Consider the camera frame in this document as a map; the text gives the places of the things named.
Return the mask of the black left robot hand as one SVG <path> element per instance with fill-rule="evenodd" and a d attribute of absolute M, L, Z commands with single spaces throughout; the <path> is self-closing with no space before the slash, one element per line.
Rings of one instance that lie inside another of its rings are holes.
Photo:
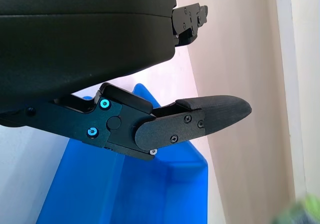
<path fill-rule="evenodd" d="M 243 99 L 153 105 L 109 83 L 173 58 L 208 7 L 177 0 L 0 0 L 0 123 L 142 160 L 247 117 Z"/>

